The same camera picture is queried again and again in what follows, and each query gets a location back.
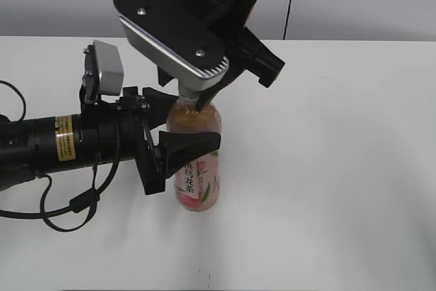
plastic bottle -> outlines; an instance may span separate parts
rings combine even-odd
[[[196,110],[198,95],[179,86],[179,99],[167,120],[172,133],[221,133],[221,116],[209,104],[201,112]],[[178,201],[190,211],[205,211],[213,206],[219,195],[219,152],[214,151],[186,165],[176,173],[174,187]]]

black cylinder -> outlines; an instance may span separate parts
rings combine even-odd
[[[117,114],[121,160],[133,159],[136,143],[133,118]],[[102,110],[82,115],[29,119],[0,124],[0,190],[31,181],[37,173],[52,173],[111,163],[116,149],[113,114]]]

yellow warning label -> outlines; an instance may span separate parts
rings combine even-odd
[[[57,157],[60,162],[75,160],[74,131],[71,116],[60,116],[54,119],[56,127]]]

table surface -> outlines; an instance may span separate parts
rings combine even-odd
[[[126,40],[101,40],[119,47],[125,86],[162,90]],[[91,41],[0,37],[0,78],[25,95],[27,118],[79,111]],[[145,197],[124,163],[77,232],[0,219],[0,289],[436,290],[436,43],[266,44],[287,63],[276,83],[247,72],[215,100],[222,185],[211,210],[183,209],[172,181]],[[12,92],[0,104],[19,116]],[[91,169],[53,178],[49,209],[88,188]],[[2,192],[0,208],[37,211],[46,184]]]

bottle neck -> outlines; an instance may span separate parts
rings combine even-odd
[[[184,105],[184,106],[188,106],[188,105],[195,106],[199,96],[200,96],[200,93],[198,91],[188,89],[187,87],[184,87],[180,83],[178,84],[178,102],[179,102],[179,104]]]

